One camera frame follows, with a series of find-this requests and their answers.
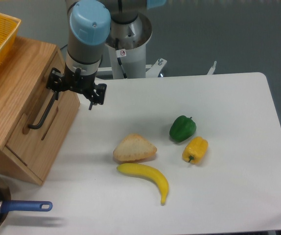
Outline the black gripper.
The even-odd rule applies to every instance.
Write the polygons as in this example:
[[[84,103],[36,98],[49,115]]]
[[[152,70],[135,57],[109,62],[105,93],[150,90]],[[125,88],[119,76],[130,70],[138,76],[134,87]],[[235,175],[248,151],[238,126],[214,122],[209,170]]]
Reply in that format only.
[[[62,74],[57,68],[52,68],[46,88],[54,93],[54,99],[59,99],[59,93],[67,90],[83,94],[83,96],[90,101],[89,110],[94,105],[103,105],[107,85],[104,83],[95,84],[96,72],[90,75],[84,75],[80,69],[75,72],[71,71],[68,67],[65,68]]]

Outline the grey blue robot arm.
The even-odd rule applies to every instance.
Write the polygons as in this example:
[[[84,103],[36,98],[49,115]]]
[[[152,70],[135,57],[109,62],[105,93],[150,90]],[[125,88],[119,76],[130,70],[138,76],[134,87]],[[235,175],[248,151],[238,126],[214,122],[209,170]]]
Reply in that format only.
[[[106,84],[94,82],[105,47],[114,79],[146,76],[146,44],[150,20],[140,10],[161,7],[164,0],[68,0],[69,41],[64,72],[52,68],[47,88],[53,91],[50,110],[59,93],[82,94],[91,106],[104,103]]]

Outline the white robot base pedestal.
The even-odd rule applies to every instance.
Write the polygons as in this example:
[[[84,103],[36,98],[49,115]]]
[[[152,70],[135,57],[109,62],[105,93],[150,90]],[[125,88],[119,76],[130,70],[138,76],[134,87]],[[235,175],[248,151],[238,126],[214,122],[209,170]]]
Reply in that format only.
[[[114,14],[106,47],[113,79],[144,78],[146,45],[152,36],[150,20],[139,12]]]

